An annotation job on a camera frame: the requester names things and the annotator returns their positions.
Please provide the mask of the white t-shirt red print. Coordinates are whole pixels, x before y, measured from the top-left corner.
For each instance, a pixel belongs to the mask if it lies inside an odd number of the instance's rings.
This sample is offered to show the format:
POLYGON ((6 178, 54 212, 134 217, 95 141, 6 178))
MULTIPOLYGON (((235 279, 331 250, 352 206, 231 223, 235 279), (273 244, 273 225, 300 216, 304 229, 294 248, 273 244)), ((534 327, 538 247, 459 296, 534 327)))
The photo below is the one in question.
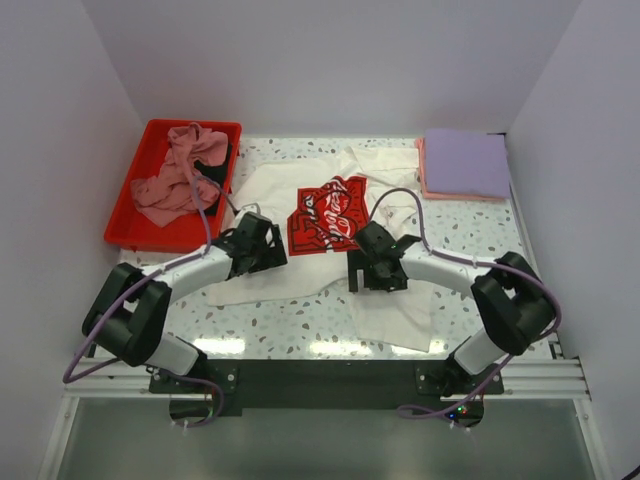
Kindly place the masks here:
POLYGON ((236 206, 257 202, 281 229, 288 263, 212 286, 211 306, 284 300, 318 294, 345 280, 354 235, 369 221, 394 238, 417 231, 419 153, 415 148, 358 149, 259 166, 234 194, 236 206))

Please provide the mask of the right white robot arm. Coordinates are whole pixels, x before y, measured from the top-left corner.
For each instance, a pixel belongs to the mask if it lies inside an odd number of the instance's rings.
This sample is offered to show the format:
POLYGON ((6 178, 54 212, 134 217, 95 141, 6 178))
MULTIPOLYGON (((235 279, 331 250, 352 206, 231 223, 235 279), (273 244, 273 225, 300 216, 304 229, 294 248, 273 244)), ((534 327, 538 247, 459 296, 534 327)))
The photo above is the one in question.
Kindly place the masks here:
POLYGON ((559 318, 560 307, 523 256, 474 258, 428 247, 415 235, 396 240, 372 221, 354 236, 348 258, 349 290, 363 287, 393 293, 411 281, 439 285, 475 301, 482 329, 426 375, 438 394, 469 392, 506 356, 519 356, 559 318))

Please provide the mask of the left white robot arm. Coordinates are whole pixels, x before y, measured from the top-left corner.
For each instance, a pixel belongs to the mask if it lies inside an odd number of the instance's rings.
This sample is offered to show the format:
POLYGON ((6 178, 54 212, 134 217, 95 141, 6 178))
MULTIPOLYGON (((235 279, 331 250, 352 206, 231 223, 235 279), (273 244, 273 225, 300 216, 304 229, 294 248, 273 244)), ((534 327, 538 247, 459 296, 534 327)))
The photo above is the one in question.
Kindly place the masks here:
POLYGON ((236 227, 190 254, 145 268, 118 264, 86 315, 82 333, 89 345, 115 359, 167 371, 183 391, 196 392, 207 380, 207 357, 164 331, 169 307, 204 287, 286 264, 279 226, 249 211, 236 227))

